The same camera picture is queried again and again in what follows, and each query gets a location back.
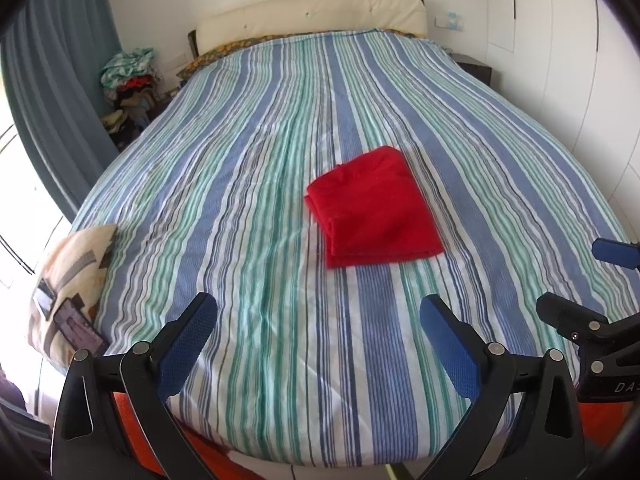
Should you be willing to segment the white wardrobe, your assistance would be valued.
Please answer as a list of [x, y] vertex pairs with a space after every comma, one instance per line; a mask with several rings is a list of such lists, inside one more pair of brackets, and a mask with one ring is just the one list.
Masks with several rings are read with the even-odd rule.
[[499, 93], [580, 161], [639, 225], [639, 55], [603, 0], [487, 0]]

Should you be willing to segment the teal curtain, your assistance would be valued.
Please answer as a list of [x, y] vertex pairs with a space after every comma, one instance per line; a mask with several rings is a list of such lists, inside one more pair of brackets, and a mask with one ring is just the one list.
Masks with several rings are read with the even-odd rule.
[[100, 73], [121, 48], [108, 0], [27, 0], [1, 40], [14, 125], [67, 219], [118, 155]]

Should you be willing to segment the pile of clothes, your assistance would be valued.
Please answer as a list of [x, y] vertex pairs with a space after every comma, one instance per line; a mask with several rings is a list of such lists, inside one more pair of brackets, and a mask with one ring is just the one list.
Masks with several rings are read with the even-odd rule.
[[162, 82], [151, 47], [119, 51], [101, 68], [103, 96], [113, 109], [101, 122], [120, 152], [151, 125], [160, 109], [157, 87]]

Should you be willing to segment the cream padded headboard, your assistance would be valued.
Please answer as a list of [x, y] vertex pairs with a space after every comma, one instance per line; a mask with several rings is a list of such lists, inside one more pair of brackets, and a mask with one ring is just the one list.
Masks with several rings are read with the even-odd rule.
[[269, 35], [393, 29], [425, 38], [423, 0], [265, 0], [200, 21], [188, 39], [198, 56], [230, 42]]

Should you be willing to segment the cream patterned pillow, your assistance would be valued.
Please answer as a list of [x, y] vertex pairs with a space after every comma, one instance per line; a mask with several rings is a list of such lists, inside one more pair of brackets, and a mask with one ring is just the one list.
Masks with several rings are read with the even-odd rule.
[[30, 298], [28, 342], [61, 370], [76, 351], [54, 324], [54, 314], [70, 298], [94, 327], [116, 231], [116, 224], [110, 223], [66, 236], [50, 252], [37, 278]]

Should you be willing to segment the red knit sweater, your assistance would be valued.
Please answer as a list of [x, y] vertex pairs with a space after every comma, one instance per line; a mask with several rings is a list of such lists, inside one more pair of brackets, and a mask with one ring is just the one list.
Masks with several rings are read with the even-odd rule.
[[381, 146], [322, 174], [304, 201], [326, 243], [326, 266], [396, 263], [444, 251], [401, 151]]

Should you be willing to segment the dark bedside table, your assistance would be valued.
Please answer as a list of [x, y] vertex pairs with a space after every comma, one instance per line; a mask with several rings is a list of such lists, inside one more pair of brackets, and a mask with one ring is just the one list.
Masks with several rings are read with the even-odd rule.
[[487, 87], [491, 86], [491, 78], [494, 71], [484, 62], [480, 62], [472, 56], [452, 52], [450, 58], [469, 75], [473, 76]]

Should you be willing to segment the black smartphone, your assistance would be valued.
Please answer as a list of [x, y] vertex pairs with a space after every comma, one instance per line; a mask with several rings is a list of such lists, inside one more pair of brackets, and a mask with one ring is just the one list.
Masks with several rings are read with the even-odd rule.
[[74, 351], [88, 350], [94, 356], [103, 356], [106, 340], [93, 327], [88, 318], [70, 298], [66, 298], [56, 310], [54, 324]]

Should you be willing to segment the striped blue green bedsheet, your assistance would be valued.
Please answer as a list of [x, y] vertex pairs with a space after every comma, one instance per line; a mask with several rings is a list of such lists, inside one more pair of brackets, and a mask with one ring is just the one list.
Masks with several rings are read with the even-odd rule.
[[[401, 150], [435, 218], [434, 258], [331, 270], [304, 202], [314, 178]], [[197, 72], [108, 168], [76, 229], [113, 223], [99, 330], [154, 337], [199, 292], [218, 325], [174, 415], [273, 462], [348, 467], [435, 454], [465, 412], [419, 322], [441, 296], [486, 340], [574, 347], [536, 315], [554, 292], [619, 320], [639, 275], [593, 258], [624, 231], [538, 122], [434, 42], [380, 30], [275, 39]]]

